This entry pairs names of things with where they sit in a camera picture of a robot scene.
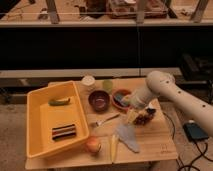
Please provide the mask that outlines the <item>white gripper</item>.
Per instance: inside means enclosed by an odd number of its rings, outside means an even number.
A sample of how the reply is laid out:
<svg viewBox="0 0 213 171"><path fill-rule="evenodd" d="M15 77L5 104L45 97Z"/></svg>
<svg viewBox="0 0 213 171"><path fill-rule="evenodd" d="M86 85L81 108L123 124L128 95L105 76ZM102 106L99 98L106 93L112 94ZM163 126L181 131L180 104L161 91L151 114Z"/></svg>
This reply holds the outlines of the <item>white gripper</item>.
<svg viewBox="0 0 213 171"><path fill-rule="evenodd" d="M136 96L132 94L127 94L121 99L121 102L131 107L134 107L136 105Z"/></svg>

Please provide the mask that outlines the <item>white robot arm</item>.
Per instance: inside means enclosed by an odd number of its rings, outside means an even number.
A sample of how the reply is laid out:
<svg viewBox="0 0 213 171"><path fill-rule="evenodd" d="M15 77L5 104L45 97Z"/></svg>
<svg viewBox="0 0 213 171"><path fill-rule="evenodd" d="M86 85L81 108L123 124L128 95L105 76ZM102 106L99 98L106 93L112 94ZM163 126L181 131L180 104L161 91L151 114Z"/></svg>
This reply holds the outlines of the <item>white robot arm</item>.
<svg viewBox="0 0 213 171"><path fill-rule="evenodd" d="M153 99L160 96L173 102L213 137L213 106L179 88L170 73L150 72L145 78L145 83L122 101L129 103L135 110L143 110Z"/></svg>

